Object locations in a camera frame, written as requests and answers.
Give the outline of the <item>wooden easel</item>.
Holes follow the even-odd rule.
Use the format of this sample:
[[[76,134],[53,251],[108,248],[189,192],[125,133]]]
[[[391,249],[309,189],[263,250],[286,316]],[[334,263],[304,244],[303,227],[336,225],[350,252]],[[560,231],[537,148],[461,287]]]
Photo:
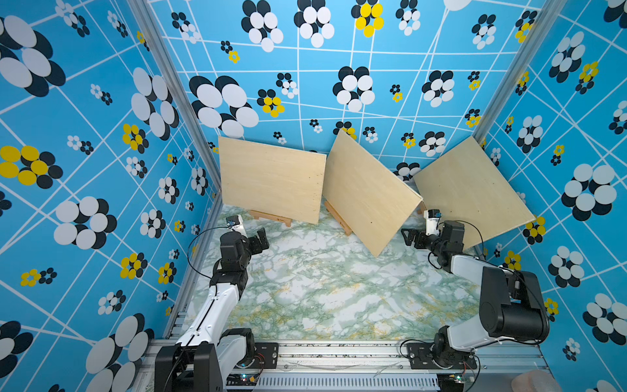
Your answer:
[[[427,210],[428,210],[428,208],[426,207],[425,203],[424,202],[420,202],[418,207],[417,207],[417,209],[416,209],[416,212],[417,212],[418,215],[422,216],[424,214],[424,212],[427,211]]]
[[[281,216],[277,216],[277,215],[269,214],[269,213],[265,213],[265,212],[259,212],[259,211],[256,211],[256,210],[250,210],[249,213],[255,220],[266,219],[266,220],[269,220],[269,221],[280,222],[280,223],[284,224],[285,227],[287,227],[287,228],[291,228],[292,227],[292,219],[291,218],[281,217]]]
[[[337,210],[334,209],[334,207],[329,203],[328,200],[324,201],[324,206],[326,207],[326,209],[328,210],[330,215],[335,219],[335,221],[341,226],[341,228],[342,228],[342,230],[344,230],[345,234],[347,236],[352,235],[352,233],[353,233],[352,229],[349,227],[349,225],[346,223],[346,221],[341,217],[341,215],[337,212]]]

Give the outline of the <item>plywood board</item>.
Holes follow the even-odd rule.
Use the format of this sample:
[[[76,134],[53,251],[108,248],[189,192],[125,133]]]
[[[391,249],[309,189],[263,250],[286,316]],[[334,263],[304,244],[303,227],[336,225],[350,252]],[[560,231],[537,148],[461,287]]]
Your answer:
[[[473,137],[419,171],[413,181],[426,207],[439,209],[443,220],[470,222],[466,248],[536,218]]]
[[[325,155],[221,137],[219,157],[225,204],[318,223]]]
[[[423,201],[346,132],[328,155],[323,198],[375,257]]]

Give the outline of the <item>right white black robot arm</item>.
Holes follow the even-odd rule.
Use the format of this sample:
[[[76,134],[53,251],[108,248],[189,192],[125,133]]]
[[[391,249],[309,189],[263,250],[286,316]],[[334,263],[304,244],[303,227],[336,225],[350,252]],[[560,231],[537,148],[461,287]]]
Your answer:
[[[464,253],[465,226],[447,220],[428,230],[402,229],[408,246],[428,252],[439,269],[467,279],[480,288],[478,314],[454,326],[444,326],[429,351],[437,367],[462,364],[476,369],[477,349],[503,341],[538,345],[550,334],[550,320],[535,274],[492,264]]]

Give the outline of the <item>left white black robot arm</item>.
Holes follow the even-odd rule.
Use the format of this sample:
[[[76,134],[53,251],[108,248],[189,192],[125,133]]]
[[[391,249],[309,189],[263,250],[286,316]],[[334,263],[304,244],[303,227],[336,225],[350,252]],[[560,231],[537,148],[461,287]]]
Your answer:
[[[157,354],[156,391],[224,391],[234,368],[255,358],[251,329],[225,326],[248,283],[251,258],[267,249],[265,229],[251,237],[244,230],[230,230],[220,237],[220,259],[210,277],[207,300],[176,344]]]

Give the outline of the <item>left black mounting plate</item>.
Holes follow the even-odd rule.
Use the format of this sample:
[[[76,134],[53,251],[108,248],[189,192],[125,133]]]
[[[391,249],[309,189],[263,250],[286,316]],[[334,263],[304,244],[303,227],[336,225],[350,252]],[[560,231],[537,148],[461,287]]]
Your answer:
[[[245,359],[237,364],[238,369],[276,369],[279,359],[279,344],[277,342],[258,342],[251,359]]]

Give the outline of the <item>black mounting plate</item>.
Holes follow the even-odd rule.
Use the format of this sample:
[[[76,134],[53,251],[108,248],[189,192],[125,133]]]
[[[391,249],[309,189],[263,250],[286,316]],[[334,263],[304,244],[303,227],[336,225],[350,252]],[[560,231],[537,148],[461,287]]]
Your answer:
[[[279,359],[279,344],[277,342],[258,342],[251,359],[245,359],[237,364],[238,369],[276,369]]]
[[[433,343],[412,341],[403,346],[403,354],[414,370],[477,370],[478,363],[470,352],[445,348],[437,352]]]

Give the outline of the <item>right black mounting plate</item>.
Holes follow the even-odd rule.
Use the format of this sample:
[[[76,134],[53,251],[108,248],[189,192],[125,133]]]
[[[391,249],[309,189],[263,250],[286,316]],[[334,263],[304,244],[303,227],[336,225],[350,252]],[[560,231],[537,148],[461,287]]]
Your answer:
[[[412,341],[403,346],[403,354],[414,370],[477,370],[478,363],[470,352],[445,348],[437,352],[433,343]]]

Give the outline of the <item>pink round object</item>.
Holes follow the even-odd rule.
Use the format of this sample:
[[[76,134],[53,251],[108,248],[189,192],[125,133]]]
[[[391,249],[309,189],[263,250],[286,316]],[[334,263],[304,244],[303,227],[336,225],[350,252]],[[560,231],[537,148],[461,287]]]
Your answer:
[[[533,370],[517,375],[511,382],[513,392],[553,391],[554,380],[542,370]]]

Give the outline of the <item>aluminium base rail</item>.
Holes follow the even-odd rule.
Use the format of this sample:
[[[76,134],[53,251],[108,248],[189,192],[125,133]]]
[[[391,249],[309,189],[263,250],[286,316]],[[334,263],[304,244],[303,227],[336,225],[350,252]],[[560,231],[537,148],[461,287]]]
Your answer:
[[[510,391],[512,380],[550,368],[536,346],[479,349],[477,370],[411,368],[401,341],[269,341],[276,369],[234,369],[227,391]]]

